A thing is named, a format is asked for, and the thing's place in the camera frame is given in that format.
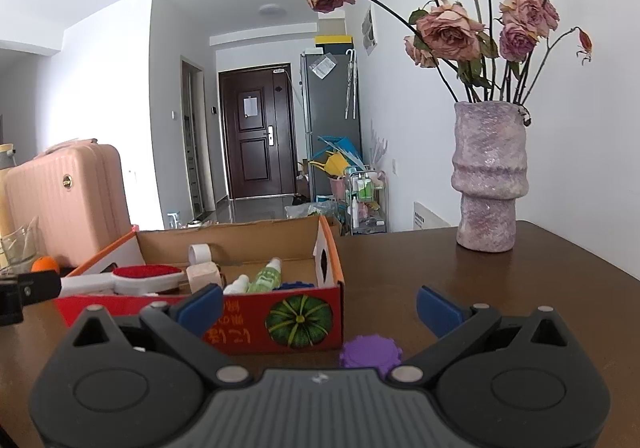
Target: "purple disc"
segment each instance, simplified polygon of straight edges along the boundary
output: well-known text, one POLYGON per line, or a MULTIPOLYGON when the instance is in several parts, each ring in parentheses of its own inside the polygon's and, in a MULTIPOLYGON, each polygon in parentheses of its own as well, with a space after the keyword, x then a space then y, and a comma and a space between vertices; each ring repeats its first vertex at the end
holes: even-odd
POLYGON ((377 368, 383 378, 401 363, 401 349, 395 342, 378 335, 358 336, 345 343, 340 353, 340 365, 344 368, 377 368))

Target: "brown front door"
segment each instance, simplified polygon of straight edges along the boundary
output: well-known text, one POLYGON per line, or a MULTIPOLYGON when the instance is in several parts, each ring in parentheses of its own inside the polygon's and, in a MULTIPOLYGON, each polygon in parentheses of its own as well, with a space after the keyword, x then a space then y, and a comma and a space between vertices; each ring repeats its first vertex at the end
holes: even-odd
POLYGON ((231 198, 294 192, 293 107, 272 66, 220 74, 231 198))

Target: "red box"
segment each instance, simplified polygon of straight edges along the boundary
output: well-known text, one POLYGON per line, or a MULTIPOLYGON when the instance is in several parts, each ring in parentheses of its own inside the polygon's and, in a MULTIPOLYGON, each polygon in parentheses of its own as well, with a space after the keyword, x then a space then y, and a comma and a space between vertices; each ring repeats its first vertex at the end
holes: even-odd
MULTIPOLYGON (((282 259, 283 282, 315 284, 307 289, 225 296, 224 314, 204 335, 205 341, 226 354, 305 352, 342 346, 344 277, 334 237, 324 217, 132 232, 71 275, 100 272, 113 264, 125 265, 127 251, 137 247, 147 264, 186 267, 188 248, 194 243, 210 245, 213 260, 229 283, 240 274, 253 279, 277 256, 282 259)), ((184 296, 86 295, 56 302, 66 323, 71 324, 90 303, 103 304, 112 315, 127 315, 138 313, 152 301, 173 303, 181 298, 184 296)))

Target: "green pumpkin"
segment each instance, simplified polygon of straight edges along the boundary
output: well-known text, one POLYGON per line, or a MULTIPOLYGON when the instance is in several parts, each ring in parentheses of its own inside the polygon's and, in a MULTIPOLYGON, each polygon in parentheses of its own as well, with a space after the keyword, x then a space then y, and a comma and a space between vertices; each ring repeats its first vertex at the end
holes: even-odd
POLYGON ((327 337, 334 326, 334 313, 324 300, 301 294, 271 307, 264 326, 278 345, 304 349, 327 337))

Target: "tabletop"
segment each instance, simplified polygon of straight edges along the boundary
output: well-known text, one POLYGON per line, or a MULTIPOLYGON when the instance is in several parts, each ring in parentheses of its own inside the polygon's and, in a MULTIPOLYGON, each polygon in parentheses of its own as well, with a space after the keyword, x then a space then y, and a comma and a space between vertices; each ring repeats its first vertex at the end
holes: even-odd
MULTIPOLYGON (((528 222, 516 247, 483 254, 456 245, 456 230, 343 237, 344 333, 393 338, 409 357, 434 342, 415 311, 430 285, 457 303, 488 303, 505 315, 550 305, 562 315, 604 376, 612 410, 598 448, 640 446, 640 282, 588 251, 528 222)), ((20 448, 41 448, 28 395, 65 325, 53 303, 25 309, 25 321, 0 327, 0 424, 20 448)), ((328 368, 338 352, 236 356, 256 375, 265 367, 328 368)))

